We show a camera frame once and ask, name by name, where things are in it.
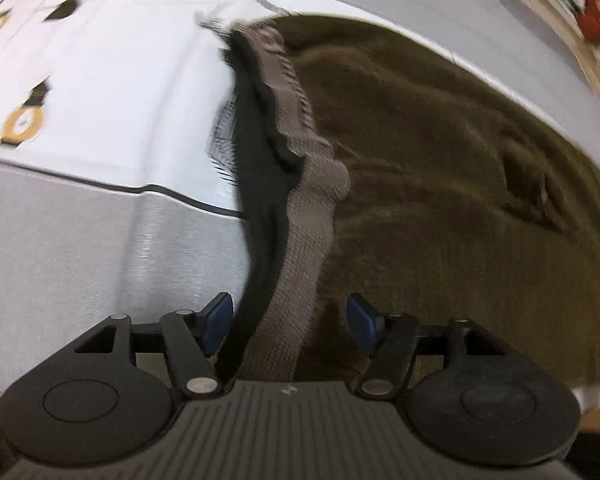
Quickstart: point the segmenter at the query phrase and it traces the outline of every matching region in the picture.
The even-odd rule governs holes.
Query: black stripe
[[[207,204],[204,202],[200,202],[199,200],[195,200],[190,198],[182,193],[178,193],[173,189],[169,189],[168,187],[159,186],[158,184],[146,184],[141,187],[128,187],[128,186],[117,186],[116,184],[106,184],[105,182],[96,182],[94,180],[88,180],[86,178],[81,178],[78,176],[71,176],[64,173],[56,173],[55,171],[49,170],[40,170],[39,168],[30,168],[28,166],[24,166],[18,164],[16,162],[10,160],[0,160],[1,166],[11,166],[13,168],[18,168],[19,170],[30,171],[31,173],[42,174],[46,176],[52,176],[55,178],[59,178],[61,180],[67,180],[69,182],[75,182],[76,184],[83,184],[84,186],[96,187],[98,189],[107,189],[109,191],[117,191],[120,193],[129,193],[129,194],[142,194],[146,192],[159,193],[162,195],[169,196],[178,200],[179,202],[185,203],[196,209],[201,209],[202,211],[207,211],[209,213],[215,213],[222,216],[231,216],[234,218],[243,218],[243,215],[240,211],[234,211],[232,209],[224,209],[222,207],[217,207],[215,205]]]

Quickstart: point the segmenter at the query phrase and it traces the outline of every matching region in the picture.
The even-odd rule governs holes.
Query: dark green fabric
[[[400,34],[319,16],[276,23],[352,179],[296,378],[364,369],[343,321],[360,292],[422,322],[471,317],[568,385],[599,383],[600,170],[589,157]]]

